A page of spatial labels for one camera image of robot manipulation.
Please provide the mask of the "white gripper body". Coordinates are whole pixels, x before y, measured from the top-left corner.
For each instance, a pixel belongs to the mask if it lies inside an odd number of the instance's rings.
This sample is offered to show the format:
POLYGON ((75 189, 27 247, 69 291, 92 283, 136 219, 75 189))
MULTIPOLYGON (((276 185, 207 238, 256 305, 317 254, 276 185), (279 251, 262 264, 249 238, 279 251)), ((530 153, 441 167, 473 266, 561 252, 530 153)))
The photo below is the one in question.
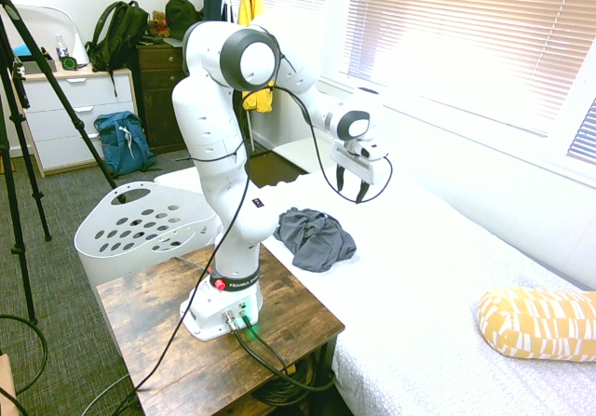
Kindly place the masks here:
POLYGON ((373 159, 372 151, 363 146, 360 141, 334 140, 331 159, 338 167, 349 170, 362 181, 369 184, 377 183, 377 174, 375 173, 377 160, 373 159))

